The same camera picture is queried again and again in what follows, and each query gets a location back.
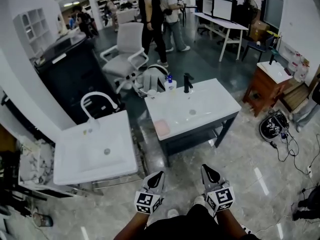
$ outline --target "soap dispenser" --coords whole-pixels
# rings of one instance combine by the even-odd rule
[[[166,78],[166,82],[164,83],[165,91],[172,91],[177,88],[177,81],[172,80],[172,75],[168,75]]]

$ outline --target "sink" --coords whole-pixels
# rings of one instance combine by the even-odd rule
[[[144,99],[153,124],[165,122],[168,128],[163,134],[155,127],[160,141],[240,111],[241,106],[217,79],[192,85],[189,93],[180,87]]]
[[[53,181],[70,185],[138,171],[127,111],[62,131],[54,154]]]

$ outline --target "white sneaker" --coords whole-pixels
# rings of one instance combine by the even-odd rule
[[[172,47],[172,48],[170,48],[170,49],[168,49],[168,50],[165,50],[165,52],[166,53],[170,53],[170,52],[172,52],[174,50],[174,48]]]
[[[190,50],[190,46],[186,46],[183,50],[181,50],[180,52],[186,52],[186,51],[189,51]]]
[[[160,66],[165,67],[165,68],[169,67],[168,62],[161,62],[160,59],[158,59],[158,60],[156,61],[156,63],[158,63]]]
[[[179,212],[176,209],[171,209],[168,211],[167,217],[168,219],[179,216]]]
[[[206,204],[206,201],[205,201],[205,198],[202,195],[197,196],[194,199],[194,202],[193,202],[193,206],[195,206],[195,205],[205,206],[205,204]]]

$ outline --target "computer monitor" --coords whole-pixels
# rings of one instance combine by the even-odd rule
[[[203,0],[202,1],[202,12],[205,15],[208,15],[208,16],[212,17],[213,1],[214,0]]]
[[[231,21],[232,0],[213,0],[214,18]]]

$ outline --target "gray tile floor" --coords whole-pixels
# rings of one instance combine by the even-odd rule
[[[192,32],[192,29],[188,28],[190,24],[191,20],[185,29],[187,35]],[[100,37],[96,42],[108,44],[107,47],[115,42],[115,37],[106,41],[101,41],[102,39]],[[143,136],[149,170],[163,170],[166,175],[165,199],[162,206],[150,217],[149,223],[165,219],[171,208],[178,209],[180,214],[188,211],[194,198],[204,191],[200,168],[202,164],[207,164],[226,174],[236,198],[231,211],[241,224],[254,233],[258,232],[256,235],[260,239],[280,239],[277,226],[280,224],[284,240],[317,240],[320,237],[319,223],[311,224],[304,220],[293,222],[290,216],[292,204],[303,198],[301,190],[310,188],[313,182],[319,182],[320,158],[314,162],[312,168],[313,182],[295,169],[293,157],[288,157],[286,162],[279,162],[275,149],[262,141],[258,132],[259,122],[264,115],[260,114],[255,118],[250,107],[241,102],[244,89],[255,70],[256,54],[248,54],[246,62],[241,63],[235,62],[235,53],[226,51],[222,63],[219,64],[221,48],[216,48],[215,41],[208,41],[204,36],[196,44],[190,39],[186,42],[192,45],[191,51],[168,56],[170,70],[176,73],[178,85],[182,84],[180,78],[185,68],[194,75],[197,82],[216,77],[239,101],[242,109],[219,148],[211,147],[205,142],[171,156],[171,168],[166,168],[164,155],[143,100],[134,95],[124,98],[131,123]],[[150,57],[156,59],[157,55],[151,52]],[[281,103],[276,107],[287,113]],[[295,160],[296,165],[305,170],[319,151],[316,134],[320,133],[320,118],[313,118],[300,133],[291,125],[290,132],[300,149]],[[286,147],[280,140],[276,143],[279,146],[280,158],[283,159],[287,154]],[[260,179],[257,179],[257,168],[262,174]],[[9,230],[21,240],[81,240],[84,239],[82,229],[86,230],[90,240],[111,240],[134,215],[135,191],[139,190],[140,186],[140,182],[133,182],[109,187],[103,191],[104,196],[49,198],[47,202],[38,202],[37,205],[40,212],[52,216],[52,228],[40,230],[30,218],[13,212],[8,221]]]

